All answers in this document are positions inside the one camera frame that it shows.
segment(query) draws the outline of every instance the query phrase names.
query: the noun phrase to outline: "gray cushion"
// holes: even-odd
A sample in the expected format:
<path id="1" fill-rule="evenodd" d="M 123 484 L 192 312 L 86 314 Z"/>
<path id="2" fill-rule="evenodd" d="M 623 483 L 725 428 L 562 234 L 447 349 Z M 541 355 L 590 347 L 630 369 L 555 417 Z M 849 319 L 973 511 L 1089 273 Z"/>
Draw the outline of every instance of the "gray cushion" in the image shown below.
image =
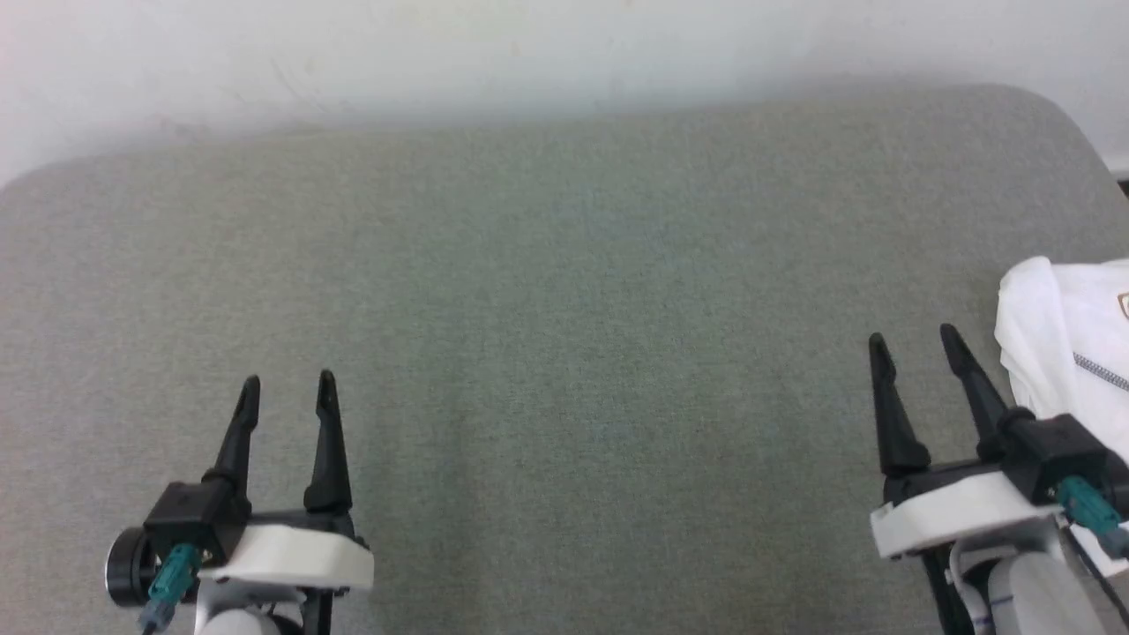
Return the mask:
<path id="1" fill-rule="evenodd" d="M 106 548 L 251 373 L 250 494 L 298 506 L 324 366 L 377 577 L 335 633 L 936 633 L 869 536 L 866 338 L 971 456 L 937 325 L 1005 388 L 1000 276 L 1127 229 L 1074 123 L 1000 87 L 42 169 L 0 194 L 2 630 L 131 632 Z"/>

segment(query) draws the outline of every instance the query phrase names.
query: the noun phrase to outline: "white towel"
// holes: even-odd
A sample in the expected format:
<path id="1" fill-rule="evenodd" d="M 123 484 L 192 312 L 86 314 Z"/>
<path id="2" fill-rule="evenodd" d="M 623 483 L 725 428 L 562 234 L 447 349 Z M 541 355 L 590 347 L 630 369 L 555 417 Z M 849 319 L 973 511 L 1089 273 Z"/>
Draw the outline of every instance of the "white towel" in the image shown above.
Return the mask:
<path id="1" fill-rule="evenodd" d="M 996 339 L 1016 403 L 1040 418 L 1070 412 L 1129 460 L 1129 260 L 1021 262 L 1000 281 Z M 1075 533 L 1103 574 L 1129 568 Z"/>

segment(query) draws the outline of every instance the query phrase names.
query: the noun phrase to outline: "white cable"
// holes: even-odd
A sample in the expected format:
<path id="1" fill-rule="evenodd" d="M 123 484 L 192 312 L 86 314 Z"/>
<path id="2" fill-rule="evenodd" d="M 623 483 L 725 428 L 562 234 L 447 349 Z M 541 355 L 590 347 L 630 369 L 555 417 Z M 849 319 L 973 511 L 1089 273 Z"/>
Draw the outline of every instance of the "white cable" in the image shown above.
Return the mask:
<path id="1" fill-rule="evenodd" d="M 991 611 L 988 610 L 988 603 L 984 601 L 983 595 L 980 594 L 980 591 L 977 591 L 974 586 L 964 581 L 964 574 L 961 572 L 961 555 L 963 553 L 964 540 L 953 542 L 953 549 L 948 553 L 948 581 L 956 589 L 961 601 L 964 602 L 964 608 L 969 611 L 969 618 L 972 620 L 972 630 L 975 635 L 992 635 L 996 629 L 992 627 Z"/>

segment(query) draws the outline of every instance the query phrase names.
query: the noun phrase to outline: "black cable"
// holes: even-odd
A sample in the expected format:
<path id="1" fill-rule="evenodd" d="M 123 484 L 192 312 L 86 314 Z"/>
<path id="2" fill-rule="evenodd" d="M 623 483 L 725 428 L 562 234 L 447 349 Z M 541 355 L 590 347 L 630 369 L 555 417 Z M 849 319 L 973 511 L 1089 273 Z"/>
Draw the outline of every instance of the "black cable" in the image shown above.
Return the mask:
<path id="1" fill-rule="evenodd" d="M 1118 610 L 1118 615 L 1121 616 L 1121 623 L 1126 625 L 1126 628 L 1129 628 L 1129 610 L 1126 609 L 1124 602 L 1121 601 L 1121 597 L 1118 595 L 1117 590 L 1113 589 L 1110 581 L 1105 580 L 1102 572 L 1097 569 L 1097 565 L 1095 565 L 1094 560 L 1089 558 L 1089 554 L 1087 554 L 1082 547 L 1082 543 L 1078 542 L 1078 538 L 1075 537 L 1073 531 L 1070 531 L 1070 528 L 1066 529 L 1066 540 L 1070 543 L 1070 548 L 1074 549 L 1074 553 L 1086 567 L 1086 571 L 1089 572 L 1089 575 L 1094 576 L 1094 580 L 1097 581 L 1097 585 L 1102 588 L 1102 592 L 1110 599 L 1113 608 Z"/>

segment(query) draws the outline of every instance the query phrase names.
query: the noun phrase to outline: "white wall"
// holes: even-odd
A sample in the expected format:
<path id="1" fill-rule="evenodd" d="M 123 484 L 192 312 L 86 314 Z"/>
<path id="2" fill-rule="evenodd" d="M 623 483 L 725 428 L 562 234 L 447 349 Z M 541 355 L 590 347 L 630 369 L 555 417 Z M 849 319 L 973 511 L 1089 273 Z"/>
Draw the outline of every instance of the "white wall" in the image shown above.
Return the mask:
<path id="1" fill-rule="evenodd" d="M 274 130 L 891 84 L 1041 93 L 1129 173 L 1124 0 L 35 0 L 0 6 L 0 183 Z"/>

